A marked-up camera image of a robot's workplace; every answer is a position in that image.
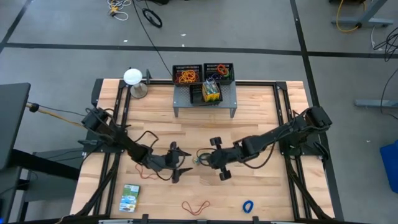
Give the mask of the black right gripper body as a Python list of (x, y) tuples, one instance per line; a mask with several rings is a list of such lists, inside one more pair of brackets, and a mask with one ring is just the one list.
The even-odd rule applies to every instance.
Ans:
[(210, 156), (207, 158), (208, 164), (212, 169), (219, 169), (220, 180), (228, 180), (231, 178), (231, 172), (226, 168), (226, 165), (233, 162), (242, 162), (242, 146), (239, 141), (235, 141), (232, 147), (222, 148), (222, 140), (220, 137), (210, 139), (210, 144), (216, 147)]

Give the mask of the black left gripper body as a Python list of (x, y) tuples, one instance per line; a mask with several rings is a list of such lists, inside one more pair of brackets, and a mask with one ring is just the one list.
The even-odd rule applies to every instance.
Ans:
[[(159, 179), (163, 181), (171, 180), (173, 184), (176, 184), (179, 182), (181, 176), (180, 167), (183, 164), (183, 159), (180, 160), (180, 157), (183, 157), (183, 151), (177, 146), (177, 143), (173, 141), (170, 143), (166, 155), (160, 156), (150, 154), (146, 160), (146, 167), (152, 169)], [(164, 169), (172, 171), (169, 178), (164, 178), (159, 174), (159, 172)]]

